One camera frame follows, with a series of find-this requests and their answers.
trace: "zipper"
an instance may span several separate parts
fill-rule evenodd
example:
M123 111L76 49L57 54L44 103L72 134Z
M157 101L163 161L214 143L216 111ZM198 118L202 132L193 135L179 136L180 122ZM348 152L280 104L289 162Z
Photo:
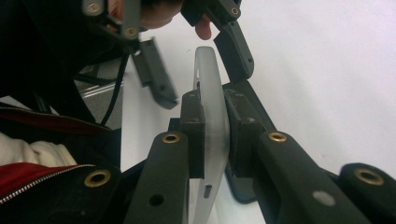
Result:
M96 124L93 124L93 123L89 123L89 122L84 121L82 119L74 119L74 118L70 118L70 117L62 116L62 115L40 113L40 112L36 112L36 111L33 111L33 110L28 110L28 109L23 109L23 108L18 108L18 107L10 107L10 106L0 106L0 110L16 110L16 111L21 111L21 112L24 112L24 113L29 113L29 114L34 114L34 115L44 116L44 117L49 116L49 117L55 117L55 118L71 119L71 120L75 120L75 121L78 121L78 122L82 122L84 124L91 125L93 127L97 127L97 128L101 128L101 129L105 129L105 130L110 130L107 127L96 125Z
M36 186L36 185L38 185L38 184L40 184L40 183L42 183L42 182L44 182L44 181L46 181L48 179L51 179L51 178L53 178L53 177L55 177L57 175L62 175L64 173L76 170L77 168L92 167L92 166L95 166L95 165L92 165L92 164L77 165L77 166L73 166L73 167L70 167L68 169L62 170L62 171L55 172L53 174L49 174L49 175L45 175L45 176L39 177L38 179L30 182L29 184L27 184L27 185L25 185L25 186L23 186L23 187L21 187L21 188L19 188L17 190L14 190L12 193L9 193L7 196L5 196L2 199L0 199L0 204L8 202L9 200L11 200L11 199L17 197L18 195L24 193L26 190L31 189L32 187L34 187L34 186Z

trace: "brass screw insert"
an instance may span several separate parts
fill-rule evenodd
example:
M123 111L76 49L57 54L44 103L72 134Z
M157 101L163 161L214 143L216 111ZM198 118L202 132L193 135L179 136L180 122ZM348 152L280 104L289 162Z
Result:
M232 12L234 15L237 15L237 14L239 13L239 10L238 10L238 8L233 7L233 8L231 9L231 12Z
M286 135L283 133L269 133L268 137L274 142L278 143L284 143L286 140L288 140L288 137L286 137Z
M97 3L90 3L87 6L87 9L88 9L89 12L93 13L93 12L99 11L100 7L99 7L99 5Z
M384 184L384 178L372 170L358 168L355 170L354 174L359 180L369 185L381 186Z
M137 30L134 27L128 27L125 29L125 34L128 36L134 36L137 34Z
M111 173L108 170L96 170L87 175L84 180L84 185L88 188L97 188L110 179Z
M178 140L180 140L180 137L176 134L167 134L166 136L163 137L163 142L168 143L168 144L172 144L172 143L176 143L178 142Z

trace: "black cable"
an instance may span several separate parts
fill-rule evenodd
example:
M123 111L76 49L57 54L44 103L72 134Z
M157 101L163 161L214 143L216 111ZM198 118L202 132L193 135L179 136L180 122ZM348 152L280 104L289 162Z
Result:
M123 54L121 57L121 63L119 67L119 73L117 74L116 84L114 86L113 95L111 96L110 104L108 105L107 112L102 119L101 125L105 126L108 118L110 118L111 113L113 112L114 105L116 104L117 97L119 96L120 87L123 79L123 74L125 73L126 64L128 63L129 54Z

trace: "translucent plastic sheet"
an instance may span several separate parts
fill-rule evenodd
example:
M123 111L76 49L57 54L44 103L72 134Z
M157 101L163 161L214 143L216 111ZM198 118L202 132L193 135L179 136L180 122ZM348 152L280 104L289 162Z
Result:
M207 222L219 190L230 148L230 129L215 52L200 47L195 52L194 86L199 81L205 113L205 179L199 181L194 224Z

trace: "white table surface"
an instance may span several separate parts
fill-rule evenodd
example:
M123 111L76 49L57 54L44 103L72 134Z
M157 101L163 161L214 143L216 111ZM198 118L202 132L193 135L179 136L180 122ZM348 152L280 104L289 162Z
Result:
M331 172L363 162L396 178L396 2L245 0L241 10L238 21L255 60L249 82L275 126ZM181 16L142 39L152 36L181 98L192 89L195 49L216 47ZM218 62L227 83L219 56ZM179 112L180 105L156 105L128 65L123 170L147 157L154 137ZM208 223L264 222L259 206L236 203L223 180Z

